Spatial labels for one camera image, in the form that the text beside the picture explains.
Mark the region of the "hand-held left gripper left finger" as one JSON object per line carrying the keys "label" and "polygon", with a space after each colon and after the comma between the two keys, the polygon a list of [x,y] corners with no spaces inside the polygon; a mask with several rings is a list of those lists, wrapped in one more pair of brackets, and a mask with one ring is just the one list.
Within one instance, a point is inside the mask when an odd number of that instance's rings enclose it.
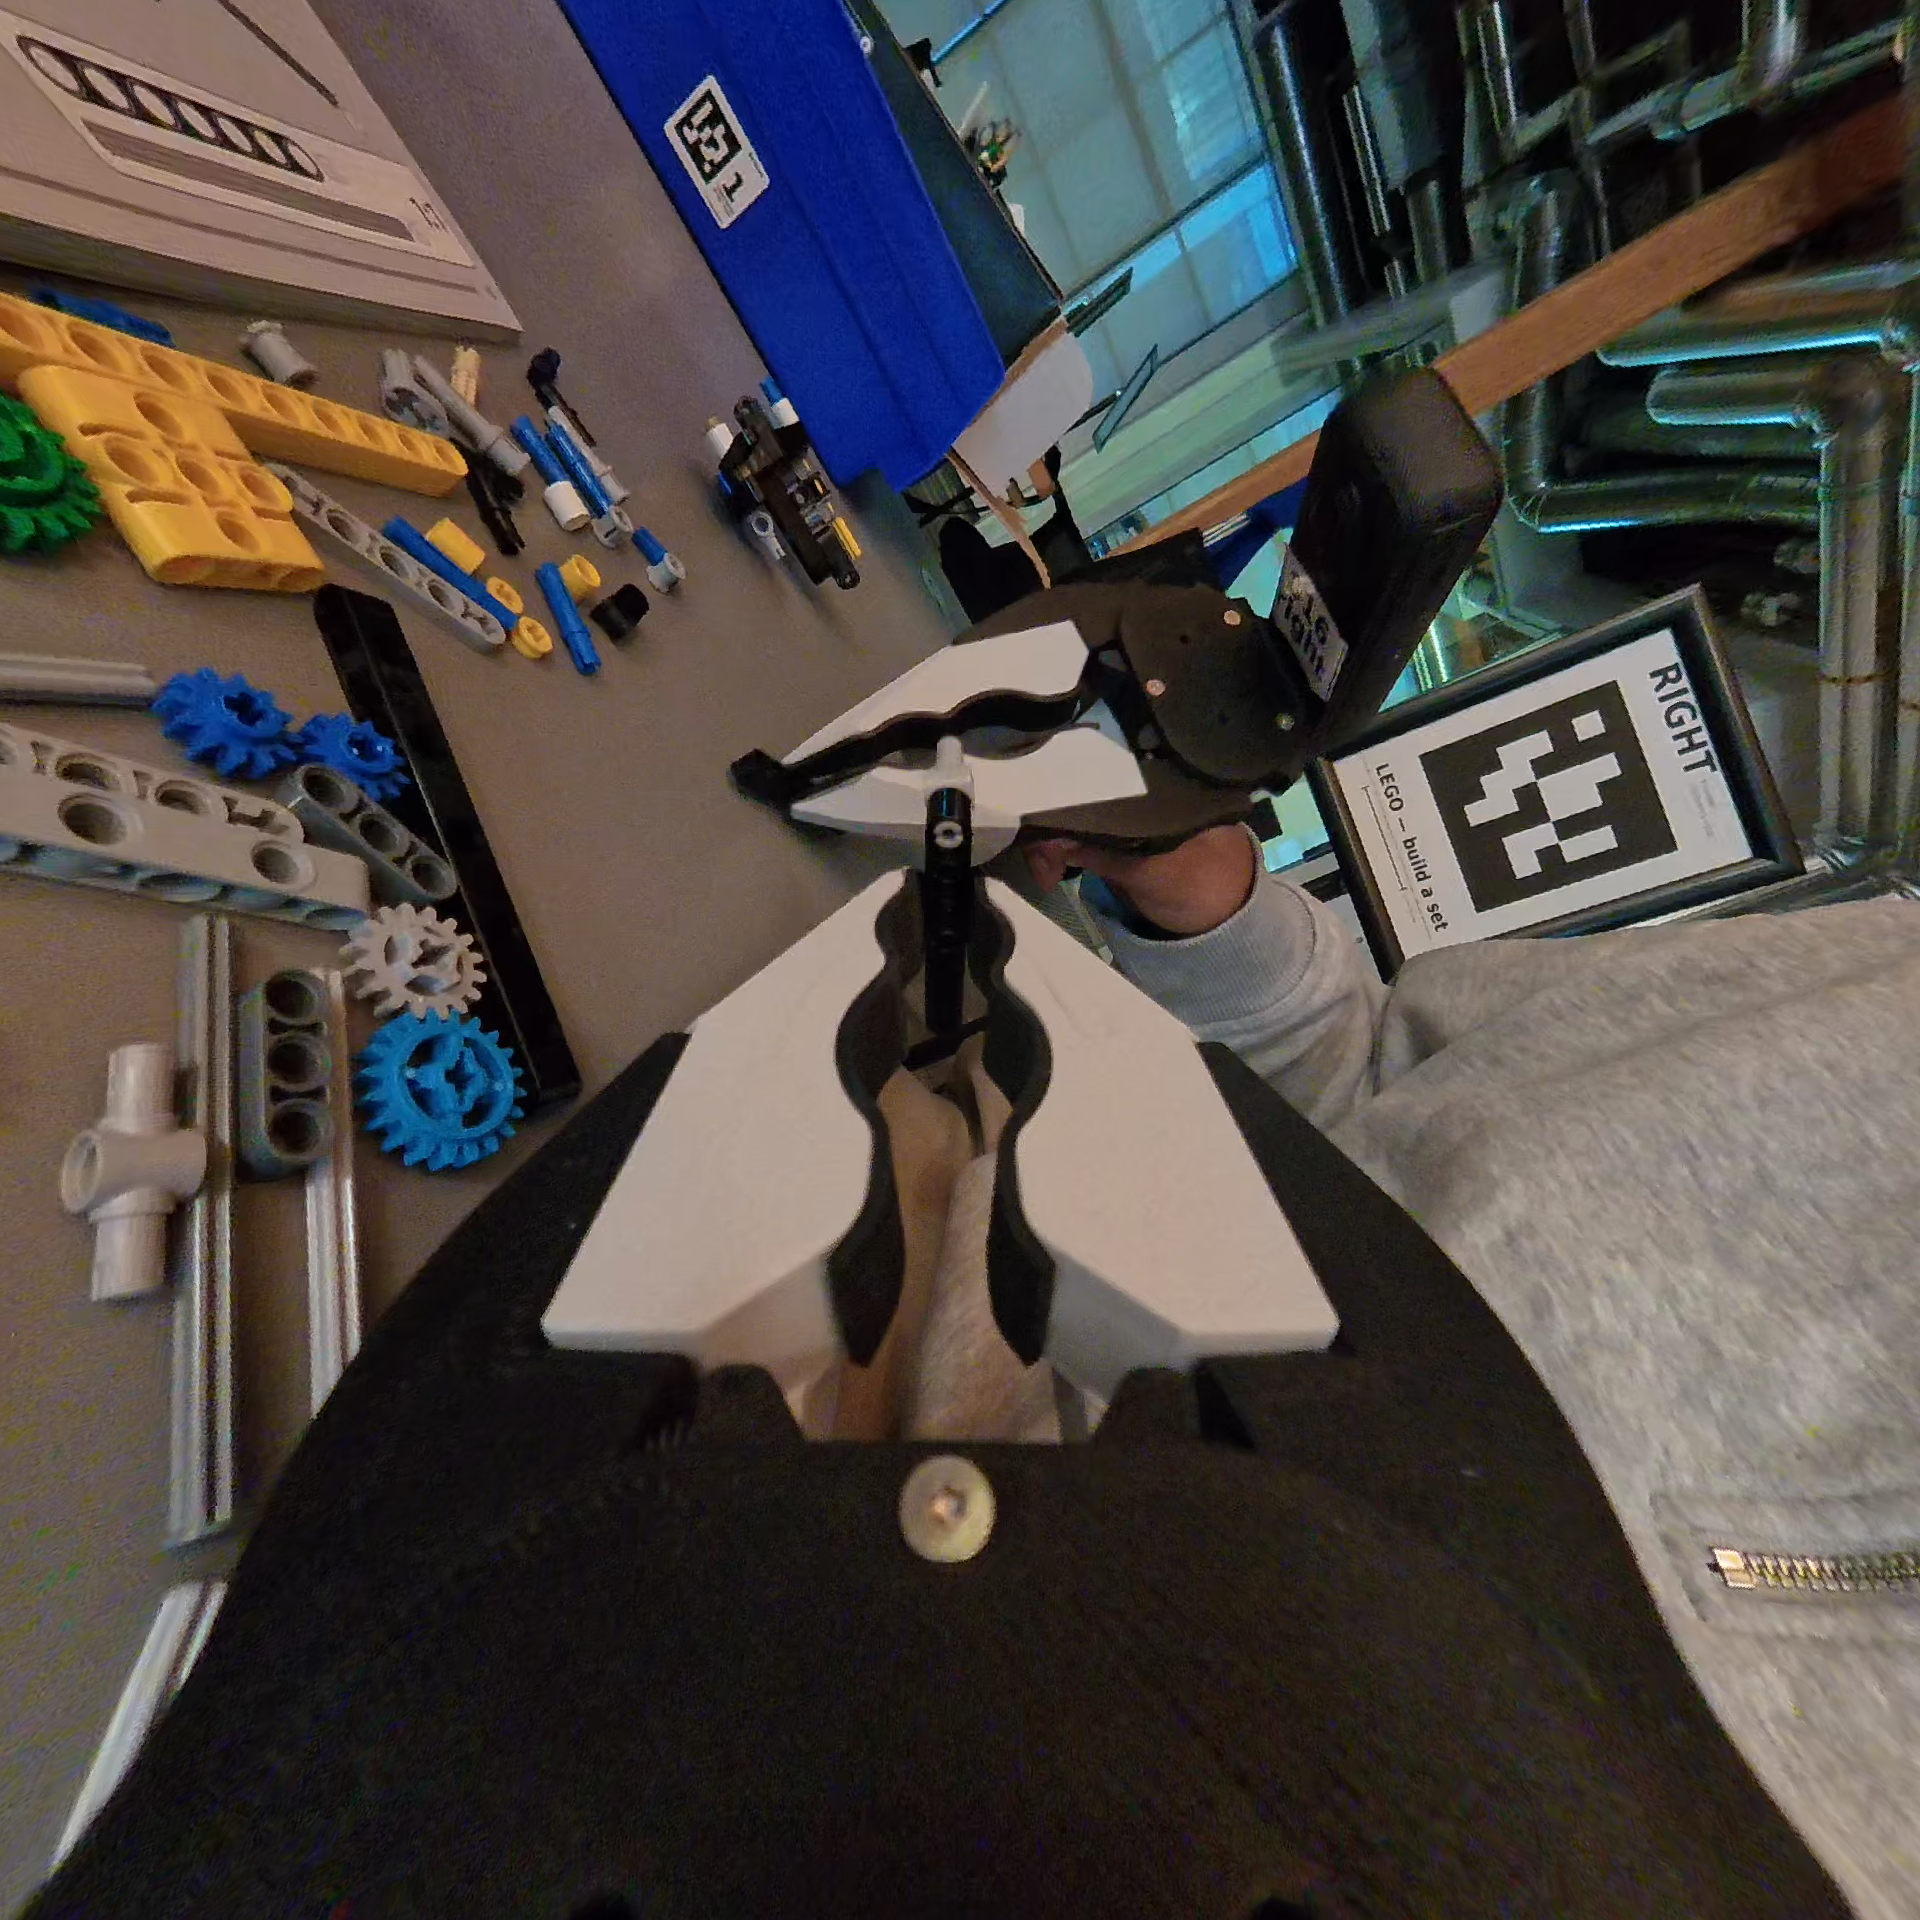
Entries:
{"label": "hand-held left gripper left finger", "polygon": [[892,872],[692,1024],[547,1308],[554,1349],[879,1351],[905,1276],[879,1094],[905,1062],[918,964],[918,884]]}

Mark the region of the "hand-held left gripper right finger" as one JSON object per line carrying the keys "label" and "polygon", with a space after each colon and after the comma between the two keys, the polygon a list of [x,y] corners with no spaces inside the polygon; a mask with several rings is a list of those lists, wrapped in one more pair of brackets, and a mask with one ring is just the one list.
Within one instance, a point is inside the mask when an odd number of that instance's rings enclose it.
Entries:
{"label": "hand-held left gripper right finger", "polygon": [[1020,1361],[1323,1351],[1339,1315],[1202,1047],[999,879],[980,884],[980,1067],[995,1141],[987,1276]]}

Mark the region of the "person's right forearm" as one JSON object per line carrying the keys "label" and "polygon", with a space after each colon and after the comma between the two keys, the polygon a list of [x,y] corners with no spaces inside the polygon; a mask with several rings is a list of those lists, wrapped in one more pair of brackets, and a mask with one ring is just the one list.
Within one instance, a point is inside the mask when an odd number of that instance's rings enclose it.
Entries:
{"label": "person's right forearm", "polygon": [[1235,915],[1200,935],[1164,931],[1094,874],[1082,899],[1126,984],[1315,1126],[1337,1129],[1371,1098],[1386,987],[1323,903],[1264,861]]}

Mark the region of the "black lego assembly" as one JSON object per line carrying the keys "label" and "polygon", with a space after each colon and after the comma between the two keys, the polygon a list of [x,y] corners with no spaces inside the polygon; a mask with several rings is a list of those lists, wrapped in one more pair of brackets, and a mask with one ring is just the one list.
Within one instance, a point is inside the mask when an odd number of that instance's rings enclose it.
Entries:
{"label": "black lego assembly", "polygon": [[716,495],[757,553],[808,586],[860,589],[862,548],[793,402],[766,381],[710,418]]}

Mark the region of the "white lego gear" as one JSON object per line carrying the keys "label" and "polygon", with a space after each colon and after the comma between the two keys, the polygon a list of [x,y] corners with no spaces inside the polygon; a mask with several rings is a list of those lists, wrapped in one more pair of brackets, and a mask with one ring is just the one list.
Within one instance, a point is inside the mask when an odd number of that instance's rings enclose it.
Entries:
{"label": "white lego gear", "polygon": [[466,1015],[486,987],[483,956],[452,919],[417,904],[382,904],[343,947],[343,990],[376,1018]]}

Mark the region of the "long grey lego axle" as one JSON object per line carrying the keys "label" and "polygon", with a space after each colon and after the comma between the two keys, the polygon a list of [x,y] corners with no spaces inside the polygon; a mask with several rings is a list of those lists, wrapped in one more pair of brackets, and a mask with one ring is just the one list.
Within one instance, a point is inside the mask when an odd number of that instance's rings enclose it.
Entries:
{"label": "long grey lego axle", "polygon": [[98,1812],[125,1784],[134,1758],[147,1745],[164,1707],[180,1694],[206,1635],[222,1609],[228,1583],[222,1576],[184,1582],[171,1587],[147,1627],[136,1659],[114,1699],[104,1735],[84,1768],[82,1789],[71,1801],[65,1825],[50,1857],[50,1873],[74,1851]]}
{"label": "long grey lego axle", "polygon": [[324,972],[329,1141],[305,1175],[306,1383],[317,1419],[363,1346],[363,1243],[357,1223],[357,1113],[351,1083],[351,997]]}
{"label": "long grey lego axle", "polygon": [[6,705],[150,708],[158,695],[159,684],[141,663],[3,653]]}
{"label": "long grey lego axle", "polygon": [[178,1113],[204,1141],[204,1186],[180,1207],[171,1254],[171,1468],[168,1548],[218,1538],[234,1514],[234,1040],[232,928],[196,915],[180,931]]}

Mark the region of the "white lego connector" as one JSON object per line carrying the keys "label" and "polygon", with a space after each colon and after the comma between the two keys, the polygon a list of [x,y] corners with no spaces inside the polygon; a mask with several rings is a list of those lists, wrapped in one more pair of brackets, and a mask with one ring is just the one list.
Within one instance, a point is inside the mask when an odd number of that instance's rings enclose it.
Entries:
{"label": "white lego connector", "polygon": [[206,1138],[178,1113],[171,1041],[121,1045],[109,1059],[104,1113],[61,1156],[65,1215],[93,1227],[93,1304],[132,1304],[168,1282],[168,1234],[206,1178]]}

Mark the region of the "light grey lego beam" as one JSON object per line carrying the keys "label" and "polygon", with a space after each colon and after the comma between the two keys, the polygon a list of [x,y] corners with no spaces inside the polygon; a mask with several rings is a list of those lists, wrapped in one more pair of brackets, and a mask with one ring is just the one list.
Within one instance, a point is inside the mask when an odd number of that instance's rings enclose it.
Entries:
{"label": "light grey lego beam", "polygon": [[264,475],[289,495],[291,517],[327,570],[357,575],[361,589],[387,596],[398,610],[426,618],[482,656],[508,650],[504,624],[466,593],[426,570],[291,466],[264,461]]}

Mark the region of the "long yellow lego beam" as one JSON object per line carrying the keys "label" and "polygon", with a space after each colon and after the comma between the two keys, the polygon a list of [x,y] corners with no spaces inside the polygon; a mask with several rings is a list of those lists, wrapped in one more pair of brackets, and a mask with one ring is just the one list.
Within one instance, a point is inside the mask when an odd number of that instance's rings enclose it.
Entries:
{"label": "long yellow lego beam", "polygon": [[423,427],[3,294],[3,390],[16,391],[43,365],[212,410],[249,452],[333,478],[417,498],[449,498],[466,478],[463,455]]}

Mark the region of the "lego instruction booklet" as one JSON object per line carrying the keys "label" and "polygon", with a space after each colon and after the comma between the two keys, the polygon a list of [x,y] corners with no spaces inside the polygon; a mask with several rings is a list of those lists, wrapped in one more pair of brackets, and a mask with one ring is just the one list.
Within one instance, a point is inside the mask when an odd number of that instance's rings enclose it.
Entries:
{"label": "lego instruction booklet", "polygon": [[3,264],[519,338],[311,3],[3,3]]}

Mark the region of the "green lego gear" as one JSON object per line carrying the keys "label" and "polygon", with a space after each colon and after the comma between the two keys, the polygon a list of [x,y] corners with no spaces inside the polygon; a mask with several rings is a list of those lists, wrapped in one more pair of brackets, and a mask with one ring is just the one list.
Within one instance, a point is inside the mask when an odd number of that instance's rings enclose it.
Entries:
{"label": "green lego gear", "polygon": [[3,558],[43,558],[94,528],[103,495],[70,446],[3,396]]}

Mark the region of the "framed marker sign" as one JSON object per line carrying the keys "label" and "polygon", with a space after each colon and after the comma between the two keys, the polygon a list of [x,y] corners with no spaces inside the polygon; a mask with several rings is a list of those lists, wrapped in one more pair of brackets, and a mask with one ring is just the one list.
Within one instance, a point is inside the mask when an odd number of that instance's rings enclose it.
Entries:
{"label": "framed marker sign", "polygon": [[1389,708],[1309,769],[1386,979],[1676,919],[1803,872],[1702,589]]}

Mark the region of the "blue plastic bin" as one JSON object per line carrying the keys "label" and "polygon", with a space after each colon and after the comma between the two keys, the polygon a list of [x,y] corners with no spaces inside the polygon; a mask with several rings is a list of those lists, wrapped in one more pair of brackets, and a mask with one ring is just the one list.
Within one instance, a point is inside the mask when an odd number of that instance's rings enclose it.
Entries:
{"label": "blue plastic bin", "polygon": [[877,3],[562,3],[839,483],[907,491],[1063,291]]}

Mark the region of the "person's grey sweatshirt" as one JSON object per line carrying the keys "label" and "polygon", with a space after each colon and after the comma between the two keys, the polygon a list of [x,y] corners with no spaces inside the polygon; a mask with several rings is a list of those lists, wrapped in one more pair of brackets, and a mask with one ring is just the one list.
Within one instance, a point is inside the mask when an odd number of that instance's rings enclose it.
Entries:
{"label": "person's grey sweatshirt", "polygon": [[1440,953],[1337,1141],[1570,1419],[1715,1710],[1918,1916],[1918,903]]}

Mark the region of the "wooden handrail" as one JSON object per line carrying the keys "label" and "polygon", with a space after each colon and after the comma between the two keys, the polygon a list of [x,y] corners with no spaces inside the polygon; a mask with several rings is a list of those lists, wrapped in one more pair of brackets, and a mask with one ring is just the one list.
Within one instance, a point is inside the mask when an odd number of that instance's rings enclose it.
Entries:
{"label": "wooden handrail", "polygon": [[1803,243],[1908,176],[1918,109],[1885,98],[1521,304],[1430,365],[1484,418],[1636,325]]}

